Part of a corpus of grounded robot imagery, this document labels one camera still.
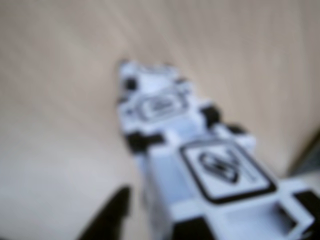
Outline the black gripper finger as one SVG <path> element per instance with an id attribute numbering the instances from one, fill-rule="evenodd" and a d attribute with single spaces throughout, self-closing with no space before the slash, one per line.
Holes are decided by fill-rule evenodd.
<path id="1" fill-rule="evenodd" d="M 123 223 L 130 215 L 131 187 L 121 186 L 100 208 L 77 237 L 78 240 L 120 240 Z"/>

